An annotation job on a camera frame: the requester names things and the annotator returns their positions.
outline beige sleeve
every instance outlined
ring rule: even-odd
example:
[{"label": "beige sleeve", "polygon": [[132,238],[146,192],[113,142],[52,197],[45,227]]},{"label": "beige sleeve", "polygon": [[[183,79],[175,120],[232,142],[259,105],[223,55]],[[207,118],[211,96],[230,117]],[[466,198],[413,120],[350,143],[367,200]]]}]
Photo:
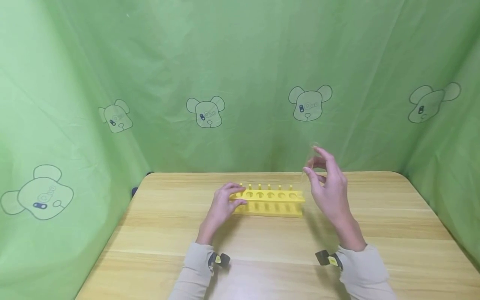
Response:
[{"label": "beige sleeve", "polygon": [[212,273],[208,260],[213,247],[192,243],[185,255],[179,279],[168,300],[202,300],[205,297]]},{"label": "beige sleeve", "polygon": [[352,300],[395,300],[388,272],[377,249],[368,245],[362,252],[338,247],[343,265],[340,281]]}]

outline bear face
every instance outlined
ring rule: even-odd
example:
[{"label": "bear face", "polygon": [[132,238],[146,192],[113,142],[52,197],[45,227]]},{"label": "bear face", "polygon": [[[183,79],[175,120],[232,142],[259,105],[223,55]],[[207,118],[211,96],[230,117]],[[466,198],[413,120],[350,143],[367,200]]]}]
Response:
[{"label": "bear face", "polygon": [[46,177],[30,181],[17,196],[18,203],[40,220],[48,220],[61,213],[72,198],[71,188]]},{"label": "bear face", "polygon": [[456,99],[461,92],[460,85],[450,83],[444,90],[433,91],[424,85],[416,89],[410,96],[410,102],[416,104],[408,115],[412,123],[423,123],[434,117],[440,111],[442,102]]},{"label": "bear face", "polygon": [[332,97],[332,88],[323,85],[316,91],[305,92],[301,87],[296,86],[290,91],[288,100],[295,104],[293,117],[299,121],[313,121],[322,115],[322,103]]},{"label": "bear face", "polygon": [[118,99],[114,105],[106,108],[98,108],[100,118],[104,123],[108,122],[108,127],[113,133],[119,133],[133,126],[132,120],[127,116],[130,108],[125,101]]},{"label": "bear face", "polygon": [[196,114],[197,124],[203,128],[214,128],[222,125],[220,112],[225,109],[222,98],[215,96],[210,101],[199,102],[194,98],[187,100],[187,110]]},{"label": "bear face", "polygon": [[34,170],[34,179],[19,191],[2,195],[0,204],[5,213],[16,215],[29,211],[39,220],[48,220],[61,213],[73,199],[73,190],[58,183],[61,171],[55,166],[41,165]]}]

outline tabletop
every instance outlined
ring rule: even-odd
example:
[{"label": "tabletop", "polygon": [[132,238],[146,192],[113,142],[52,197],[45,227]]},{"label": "tabletop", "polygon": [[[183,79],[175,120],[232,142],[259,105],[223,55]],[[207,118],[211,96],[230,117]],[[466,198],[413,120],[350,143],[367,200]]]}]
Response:
[{"label": "tabletop", "polygon": [[[375,245],[398,299],[478,299],[480,275],[410,182],[394,172],[345,172],[350,208]],[[167,299],[214,191],[228,181],[307,191],[300,173],[153,173],[145,177],[78,300]],[[315,253],[338,239],[305,193],[303,218],[233,216],[217,233],[231,257],[205,299],[349,299],[339,269]]]}]

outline yellow test tube rack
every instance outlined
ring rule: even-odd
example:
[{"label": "yellow test tube rack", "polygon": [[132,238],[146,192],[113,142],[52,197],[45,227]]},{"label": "yellow test tube rack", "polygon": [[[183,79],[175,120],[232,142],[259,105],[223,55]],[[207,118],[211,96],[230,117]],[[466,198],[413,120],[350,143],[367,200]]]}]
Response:
[{"label": "yellow test tube rack", "polygon": [[231,195],[230,199],[246,200],[248,203],[237,207],[235,214],[251,216],[302,217],[302,206],[305,203],[302,192],[294,191],[291,185],[287,190],[283,190],[282,185],[278,185],[277,190],[272,190],[270,184],[266,189],[261,184],[256,189],[249,184],[243,192]]}]

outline wrist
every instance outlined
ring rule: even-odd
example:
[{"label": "wrist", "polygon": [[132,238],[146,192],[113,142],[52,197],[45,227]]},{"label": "wrist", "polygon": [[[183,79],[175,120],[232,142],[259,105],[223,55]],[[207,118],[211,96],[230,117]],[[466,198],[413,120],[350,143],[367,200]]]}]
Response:
[{"label": "wrist", "polygon": [[216,227],[205,220],[200,225],[197,240],[195,242],[200,245],[211,245],[215,232]]},{"label": "wrist", "polygon": [[360,225],[352,215],[333,225],[342,248],[356,252],[365,250],[367,243],[362,235]]}]

